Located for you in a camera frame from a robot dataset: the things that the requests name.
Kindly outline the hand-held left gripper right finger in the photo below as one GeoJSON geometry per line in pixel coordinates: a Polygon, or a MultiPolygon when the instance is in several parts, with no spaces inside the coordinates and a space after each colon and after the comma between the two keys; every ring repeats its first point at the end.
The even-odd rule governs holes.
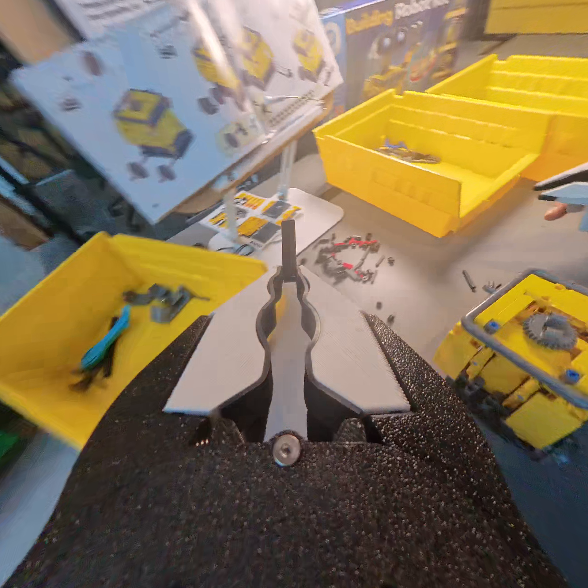
{"type": "Polygon", "coordinates": [[[337,433],[357,418],[411,412],[409,397],[366,314],[305,267],[298,267],[305,351],[304,397],[308,433],[337,433]]]}

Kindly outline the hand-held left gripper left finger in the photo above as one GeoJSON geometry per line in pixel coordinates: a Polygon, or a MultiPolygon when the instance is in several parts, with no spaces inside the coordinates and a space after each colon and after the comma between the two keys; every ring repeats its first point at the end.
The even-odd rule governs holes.
{"type": "Polygon", "coordinates": [[[258,387],[270,368],[276,326],[270,267],[210,315],[210,321],[165,406],[165,413],[211,416],[258,387]]]}

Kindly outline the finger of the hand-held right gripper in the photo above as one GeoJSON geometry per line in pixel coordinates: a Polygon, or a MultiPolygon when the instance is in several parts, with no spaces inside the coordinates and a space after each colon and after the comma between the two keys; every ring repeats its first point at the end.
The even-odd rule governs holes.
{"type": "Polygon", "coordinates": [[[581,164],[542,180],[536,183],[533,189],[540,193],[540,201],[552,202],[553,205],[556,202],[567,204],[567,215],[582,213],[579,230],[587,230],[587,164],[581,164]]]}

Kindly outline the pile of black brick parts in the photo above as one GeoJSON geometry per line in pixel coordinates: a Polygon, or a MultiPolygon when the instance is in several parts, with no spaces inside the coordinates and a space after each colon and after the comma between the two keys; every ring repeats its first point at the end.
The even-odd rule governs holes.
{"type": "Polygon", "coordinates": [[[383,265],[393,267],[396,262],[393,256],[383,253],[381,241],[371,232],[341,239],[332,233],[313,247],[317,251],[315,265],[334,285],[345,281],[371,285],[383,265]]]}

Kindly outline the long dark brick axle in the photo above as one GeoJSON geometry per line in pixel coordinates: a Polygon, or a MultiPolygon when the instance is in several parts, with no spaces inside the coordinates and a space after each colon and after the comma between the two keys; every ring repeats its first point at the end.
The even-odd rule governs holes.
{"type": "Polygon", "coordinates": [[[296,224],[295,220],[284,220],[281,224],[282,235],[282,269],[281,276],[284,283],[295,283],[298,278],[296,253],[296,224]]]}

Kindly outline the yellow toy brick vehicle model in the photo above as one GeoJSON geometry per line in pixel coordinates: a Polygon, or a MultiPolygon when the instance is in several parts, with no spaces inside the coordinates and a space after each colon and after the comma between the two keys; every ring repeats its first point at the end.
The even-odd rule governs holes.
{"type": "Polygon", "coordinates": [[[433,361],[496,434],[546,454],[587,424],[587,287],[529,269],[488,292],[433,361]]]}

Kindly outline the pile of assorted brick beams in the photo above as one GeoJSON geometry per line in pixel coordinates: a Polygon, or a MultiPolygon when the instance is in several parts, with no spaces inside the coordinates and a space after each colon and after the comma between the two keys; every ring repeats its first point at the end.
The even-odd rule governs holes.
{"type": "Polygon", "coordinates": [[[383,145],[377,147],[376,151],[389,158],[395,158],[410,164],[439,165],[442,163],[441,158],[410,149],[403,141],[392,143],[386,139],[383,145]]]}

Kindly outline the yellow storage bin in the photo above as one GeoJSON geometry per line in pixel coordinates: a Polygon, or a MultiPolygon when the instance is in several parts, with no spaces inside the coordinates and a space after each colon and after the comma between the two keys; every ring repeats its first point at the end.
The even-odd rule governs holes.
{"type": "Polygon", "coordinates": [[[487,34],[584,34],[587,1],[490,1],[487,34]]]}
{"type": "Polygon", "coordinates": [[[1,400],[80,451],[122,390],[196,319],[261,277],[260,260],[102,232],[1,316],[1,400]],[[127,291],[152,285],[196,295],[170,324],[130,311],[110,378],[72,389],[84,354],[106,334],[127,291]]]}
{"type": "Polygon", "coordinates": [[[327,181],[442,238],[480,217],[540,157],[549,116],[493,102],[387,91],[314,129],[327,181]],[[388,139],[441,158],[410,164],[388,139]]]}
{"type": "Polygon", "coordinates": [[[427,93],[549,116],[541,155],[523,173],[539,182],[587,162],[587,58],[489,55],[427,93]]]}

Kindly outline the building instruction booklet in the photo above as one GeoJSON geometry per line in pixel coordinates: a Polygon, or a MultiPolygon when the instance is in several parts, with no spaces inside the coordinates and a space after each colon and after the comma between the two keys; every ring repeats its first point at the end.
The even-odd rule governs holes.
{"type": "Polygon", "coordinates": [[[84,42],[16,87],[150,223],[342,84],[315,1],[56,1],[84,42]]]}

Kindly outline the grey desk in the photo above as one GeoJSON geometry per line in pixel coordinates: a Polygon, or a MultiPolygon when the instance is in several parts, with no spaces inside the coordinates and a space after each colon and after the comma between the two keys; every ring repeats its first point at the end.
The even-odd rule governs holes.
{"type": "Polygon", "coordinates": [[[1,516],[1,587],[587,587],[587,428],[568,463],[489,441],[426,360],[484,294],[527,268],[587,284],[577,215],[543,221],[517,188],[436,239],[347,193],[339,233],[373,232],[395,261],[373,288],[341,285],[384,335],[415,415],[378,419],[384,443],[192,439],[201,419],[162,408],[196,343],[188,327],[114,402],[82,453],[52,459],[1,516]]]}

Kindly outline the pile of grey brick pieces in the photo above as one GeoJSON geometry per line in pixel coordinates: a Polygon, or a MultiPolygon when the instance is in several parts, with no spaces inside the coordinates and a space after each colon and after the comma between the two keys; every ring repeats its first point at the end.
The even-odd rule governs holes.
{"type": "Polygon", "coordinates": [[[171,323],[191,300],[210,302],[211,298],[198,295],[186,286],[180,285],[176,290],[155,283],[141,293],[127,290],[122,299],[131,306],[149,306],[152,322],[166,325],[171,323]]]}

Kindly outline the teal brick separator tool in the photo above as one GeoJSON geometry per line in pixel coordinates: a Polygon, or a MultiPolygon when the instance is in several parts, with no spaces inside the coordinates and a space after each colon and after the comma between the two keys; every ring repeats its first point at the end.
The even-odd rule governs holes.
{"type": "Polygon", "coordinates": [[[107,334],[89,349],[82,357],[80,367],[82,371],[90,371],[101,364],[107,356],[108,351],[113,347],[121,335],[127,330],[130,324],[130,305],[125,305],[120,316],[115,320],[107,334]]]}

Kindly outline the yellow printed sticker sheet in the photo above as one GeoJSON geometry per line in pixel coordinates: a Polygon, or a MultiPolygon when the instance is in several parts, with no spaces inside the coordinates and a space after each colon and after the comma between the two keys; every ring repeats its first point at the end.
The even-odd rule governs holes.
{"type": "Polygon", "coordinates": [[[228,215],[224,204],[204,217],[201,224],[213,229],[232,243],[264,248],[281,233],[284,221],[303,214],[303,208],[279,199],[277,196],[264,198],[246,192],[237,192],[233,197],[236,224],[236,239],[232,239],[228,215]]]}

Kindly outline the printed cardboard toy box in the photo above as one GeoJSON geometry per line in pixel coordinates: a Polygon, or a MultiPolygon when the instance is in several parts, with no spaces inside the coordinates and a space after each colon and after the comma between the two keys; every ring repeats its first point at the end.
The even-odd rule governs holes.
{"type": "Polygon", "coordinates": [[[467,1],[349,1],[319,16],[343,83],[337,117],[378,94],[423,92],[456,71],[467,1]]]}

